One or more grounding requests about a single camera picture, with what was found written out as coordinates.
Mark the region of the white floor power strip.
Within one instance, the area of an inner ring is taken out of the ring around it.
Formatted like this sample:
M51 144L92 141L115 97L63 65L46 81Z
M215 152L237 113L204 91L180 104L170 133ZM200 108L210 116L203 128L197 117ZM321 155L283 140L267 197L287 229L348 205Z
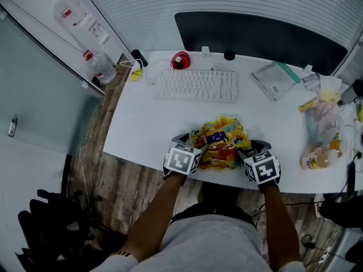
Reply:
M318 264L323 264L325 263L327 257L330 255L330 251L331 251L332 247L328 246L326 248L324 248L324 253L322 254L322 256L320 257Z

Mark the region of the white paper card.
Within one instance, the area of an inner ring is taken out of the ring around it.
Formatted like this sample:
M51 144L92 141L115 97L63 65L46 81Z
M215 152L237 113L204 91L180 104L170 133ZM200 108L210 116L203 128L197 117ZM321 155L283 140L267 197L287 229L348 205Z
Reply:
M233 71L233 66L230 63L216 62L211 67L214 71Z

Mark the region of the black bag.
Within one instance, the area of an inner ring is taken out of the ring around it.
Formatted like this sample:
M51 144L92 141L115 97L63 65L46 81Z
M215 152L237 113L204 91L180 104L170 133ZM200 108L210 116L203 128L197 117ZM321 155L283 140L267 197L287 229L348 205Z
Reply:
M363 195L340 203L325 201L319 212L338 226L363 230Z

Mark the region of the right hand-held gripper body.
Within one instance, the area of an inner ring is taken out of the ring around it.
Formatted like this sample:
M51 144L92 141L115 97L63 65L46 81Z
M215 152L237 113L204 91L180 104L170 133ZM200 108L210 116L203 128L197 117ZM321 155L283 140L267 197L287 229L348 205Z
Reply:
M257 184L259 190L273 186L278 188L281 177L279 160L272 154L271 150L255 154L251 150L251 156L243 160L246 176L250 181Z

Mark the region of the clear water jug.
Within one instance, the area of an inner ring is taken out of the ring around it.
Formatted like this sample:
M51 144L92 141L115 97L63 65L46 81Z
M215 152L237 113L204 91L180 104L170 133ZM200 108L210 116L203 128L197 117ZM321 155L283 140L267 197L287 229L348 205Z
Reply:
M92 53L87 50L83 58L86 61L87 71L99 81L101 86L108 85L114 80L117 71L104 53Z

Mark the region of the clear bag of snacks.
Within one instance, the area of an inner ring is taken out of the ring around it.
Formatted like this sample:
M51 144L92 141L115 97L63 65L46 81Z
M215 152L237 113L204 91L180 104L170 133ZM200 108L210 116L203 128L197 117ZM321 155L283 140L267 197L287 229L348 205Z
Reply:
M340 90L325 88L318 92L319 102L302 114L305 144L301 156L317 147L332 142L334 139L345 139L343 108L337 102L341 99Z

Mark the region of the white striped shoe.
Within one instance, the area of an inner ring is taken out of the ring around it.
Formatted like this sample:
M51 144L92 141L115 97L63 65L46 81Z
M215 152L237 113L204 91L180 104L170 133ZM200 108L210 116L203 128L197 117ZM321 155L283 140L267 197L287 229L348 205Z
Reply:
M315 208L315 216L317 218L321 217L320 208L322 204L325 202L325 198L323 194L315 194L314 196L314 208Z

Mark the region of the person's left forearm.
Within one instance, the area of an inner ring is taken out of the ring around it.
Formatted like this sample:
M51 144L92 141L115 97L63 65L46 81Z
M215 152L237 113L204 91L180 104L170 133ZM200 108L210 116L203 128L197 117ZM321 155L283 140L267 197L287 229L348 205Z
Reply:
M159 251L183 182L184 175L170 173L154 199L130 228L127 239L117 255L132 255L141 262Z

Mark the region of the yellow snack packet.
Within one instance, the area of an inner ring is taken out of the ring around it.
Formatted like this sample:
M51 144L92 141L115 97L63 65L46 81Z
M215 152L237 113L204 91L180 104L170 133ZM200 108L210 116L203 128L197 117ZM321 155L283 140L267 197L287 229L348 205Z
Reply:
M220 115L199 129L192 130L189 143L194 148L209 146L199 164L203 170L238 168L242 164L238 151L252 150L252 142L239 118L227 115Z
M306 102L306 103L304 103L304 104L300 105L300 106L298 107L298 109L299 109L299 111L300 111L301 113L304 113L305 111L307 111L309 108L313 107L313 106L314 106L316 103L318 103L318 102L319 102L319 99L318 99L317 97L315 97L315 98L313 98L313 99L309 100L308 102Z

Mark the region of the person's black shorts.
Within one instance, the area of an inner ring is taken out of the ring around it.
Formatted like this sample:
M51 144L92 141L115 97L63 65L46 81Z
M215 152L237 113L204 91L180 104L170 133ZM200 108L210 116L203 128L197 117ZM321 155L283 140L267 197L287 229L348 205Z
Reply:
M192 218L196 216L203 215L222 215L229 218L234 218L238 220L242 220L249 224L255 226L252 221L252 217L248 215L243 209L236 205L232 205L230 203L211 203L211 202L201 202L197 203L184 211L176 214L171 218L171 223L182 219Z

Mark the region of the red round object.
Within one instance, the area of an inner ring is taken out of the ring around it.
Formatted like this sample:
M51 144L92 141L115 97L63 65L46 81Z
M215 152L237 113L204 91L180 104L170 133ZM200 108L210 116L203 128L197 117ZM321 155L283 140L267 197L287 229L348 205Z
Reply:
M173 56L170 65L175 70L187 69L191 65L191 58L187 52L180 51Z

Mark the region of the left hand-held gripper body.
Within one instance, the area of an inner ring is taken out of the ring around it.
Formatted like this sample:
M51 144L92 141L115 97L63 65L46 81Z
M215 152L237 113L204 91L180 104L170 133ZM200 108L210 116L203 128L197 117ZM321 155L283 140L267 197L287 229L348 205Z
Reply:
M186 178L196 171L201 157L201 149L172 141L163 162L163 179L166 180L173 172Z

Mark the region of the small clear plastic box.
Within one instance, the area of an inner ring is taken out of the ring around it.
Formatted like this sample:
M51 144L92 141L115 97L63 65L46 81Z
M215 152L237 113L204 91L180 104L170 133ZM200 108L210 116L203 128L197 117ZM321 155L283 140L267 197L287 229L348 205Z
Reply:
M310 92L320 91L320 75L317 73L310 74L301 79L305 89Z

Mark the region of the white water dispenser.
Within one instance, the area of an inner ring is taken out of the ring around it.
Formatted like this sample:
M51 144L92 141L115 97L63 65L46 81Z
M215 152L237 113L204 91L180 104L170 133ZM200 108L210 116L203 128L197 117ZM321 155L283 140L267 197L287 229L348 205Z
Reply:
M103 26L79 0L58 0L53 7L53 16L83 49L98 48L109 38Z

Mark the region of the black cylindrical object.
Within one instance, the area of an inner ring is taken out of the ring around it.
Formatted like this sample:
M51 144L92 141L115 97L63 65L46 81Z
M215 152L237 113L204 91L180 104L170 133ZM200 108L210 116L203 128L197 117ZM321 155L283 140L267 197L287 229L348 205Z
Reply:
M145 57L141 54L141 52L138 49L132 50L131 55L140 64L141 68L148 66L147 60L145 59Z

